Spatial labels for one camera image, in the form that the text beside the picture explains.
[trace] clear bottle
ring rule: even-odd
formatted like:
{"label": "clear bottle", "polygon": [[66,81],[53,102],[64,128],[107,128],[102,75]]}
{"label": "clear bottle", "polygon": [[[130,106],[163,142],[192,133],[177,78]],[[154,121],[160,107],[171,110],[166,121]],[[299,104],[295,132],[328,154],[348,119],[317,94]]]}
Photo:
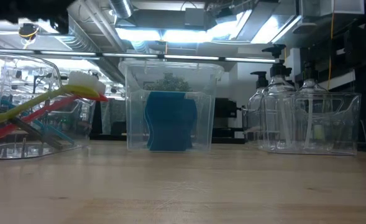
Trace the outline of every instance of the clear bottle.
{"label": "clear bottle", "polygon": [[291,68],[279,60],[284,45],[275,45],[264,52],[271,52],[277,63],[270,69],[271,82],[263,91],[262,118],[264,141],[262,147],[266,151],[291,153],[295,150],[295,113],[294,94],[296,88],[290,85],[285,77]]}
{"label": "clear bottle", "polygon": [[252,72],[251,75],[258,75],[256,81],[256,93],[250,97],[248,102],[247,127],[248,133],[253,134],[253,140],[259,141],[263,138],[260,125],[260,102],[263,98],[263,90],[268,86],[268,80],[265,75],[267,72]]}
{"label": "clear bottle", "polygon": [[331,113],[332,99],[328,91],[316,82],[318,71],[313,62],[304,64],[303,86],[298,90],[295,100],[296,144],[303,153],[317,153],[332,147]]}

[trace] wooden countertop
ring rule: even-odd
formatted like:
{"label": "wooden countertop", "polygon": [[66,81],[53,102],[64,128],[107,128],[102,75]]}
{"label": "wooden countertop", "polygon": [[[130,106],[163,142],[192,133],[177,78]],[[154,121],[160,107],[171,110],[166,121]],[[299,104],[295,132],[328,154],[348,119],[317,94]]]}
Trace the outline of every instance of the wooden countertop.
{"label": "wooden countertop", "polygon": [[365,152],[130,153],[125,144],[0,161],[0,223],[366,223]]}

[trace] ceiling light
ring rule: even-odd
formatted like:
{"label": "ceiling light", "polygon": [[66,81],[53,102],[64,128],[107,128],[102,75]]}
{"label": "ceiling light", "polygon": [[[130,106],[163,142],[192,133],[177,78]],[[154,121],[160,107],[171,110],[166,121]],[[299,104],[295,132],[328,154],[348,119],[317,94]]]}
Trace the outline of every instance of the ceiling light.
{"label": "ceiling light", "polygon": [[14,50],[14,49],[0,49],[1,53],[10,53],[10,54],[34,54],[33,50]]}
{"label": "ceiling light", "polygon": [[138,30],[116,28],[116,32],[122,40],[144,41],[144,40],[160,40],[159,32],[156,30]]}
{"label": "ceiling light", "polygon": [[287,27],[285,27],[274,39],[271,40],[272,43],[277,42],[284,36],[294,25],[296,25],[301,20],[301,16],[296,17],[293,22],[291,22]]}
{"label": "ceiling light", "polygon": [[42,50],[41,53],[44,55],[96,56],[96,53],[91,52],[61,52],[61,51]]}
{"label": "ceiling light", "polygon": [[38,26],[40,26],[40,28],[46,30],[46,32],[48,32],[48,33],[51,33],[51,34],[58,34],[59,33],[56,29],[51,27],[50,21],[43,21],[43,20],[39,19],[37,24],[38,24]]}
{"label": "ceiling light", "polygon": [[54,63],[59,68],[68,69],[79,69],[79,70],[95,70],[100,71],[98,66],[93,65],[87,60],[71,60],[71,59],[55,59],[55,58],[45,58],[45,60]]}
{"label": "ceiling light", "polygon": [[235,39],[237,38],[239,32],[244,27],[245,23],[249,19],[250,14],[252,13],[252,10],[246,10],[245,12],[241,12],[237,15],[237,21],[235,29],[231,32],[229,39]]}
{"label": "ceiling light", "polygon": [[237,21],[223,22],[215,25],[212,29],[207,31],[211,37],[225,37],[230,35],[233,29],[235,29]]}
{"label": "ceiling light", "polygon": [[212,41],[206,31],[167,30],[163,40],[171,43],[203,43]]}
{"label": "ceiling light", "polygon": [[278,20],[276,17],[271,16],[250,43],[267,44],[278,34],[278,31]]}
{"label": "ceiling light", "polygon": [[261,58],[226,58],[227,62],[257,62],[257,63],[275,63],[275,59],[261,59]]}
{"label": "ceiling light", "polygon": [[190,56],[190,55],[165,55],[165,58],[172,59],[194,59],[194,60],[219,60],[219,57]]}
{"label": "ceiling light", "polygon": [[152,54],[114,54],[114,53],[103,53],[104,57],[125,57],[125,58],[158,58],[158,55]]}

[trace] brush bristles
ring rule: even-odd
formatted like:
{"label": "brush bristles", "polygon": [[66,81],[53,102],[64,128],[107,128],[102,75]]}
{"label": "brush bristles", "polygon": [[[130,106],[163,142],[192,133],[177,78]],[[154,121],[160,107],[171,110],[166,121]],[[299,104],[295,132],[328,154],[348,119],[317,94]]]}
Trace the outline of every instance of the brush bristles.
{"label": "brush bristles", "polygon": [[83,72],[71,72],[70,76],[68,77],[68,84],[89,87],[102,95],[106,92],[105,84],[100,82],[96,77]]}
{"label": "brush bristles", "polygon": [[96,89],[97,81],[98,80],[96,77],[83,72],[71,72],[70,76],[68,77],[69,85],[80,85],[92,88],[94,90]]}
{"label": "brush bristles", "polygon": [[105,94],[106,92],[106,85],[100,81],[97,81],[96,91],[100,94]]}

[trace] wall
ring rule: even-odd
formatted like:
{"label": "wall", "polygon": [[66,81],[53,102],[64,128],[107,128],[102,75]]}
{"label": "wall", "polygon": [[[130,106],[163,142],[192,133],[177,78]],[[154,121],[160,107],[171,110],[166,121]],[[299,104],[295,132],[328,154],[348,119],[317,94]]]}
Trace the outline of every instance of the wall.
{"label": "wall", "polygon": [[[250,73],[266,71],[267,79],[270,81],[271,64],[264,63],[237,63],[229,72],[229,98],[237,102],[237,107],[247,105],[249,98],[256,93],[257,76]],[[236,119],[230,119],[229,127],[242,127],[242,113],[237,112]]]}
{"label": "wall", "polygon": [[217,98],[229,98],[229,75],[229,72],[224,72],[221,79],[217,81]]}

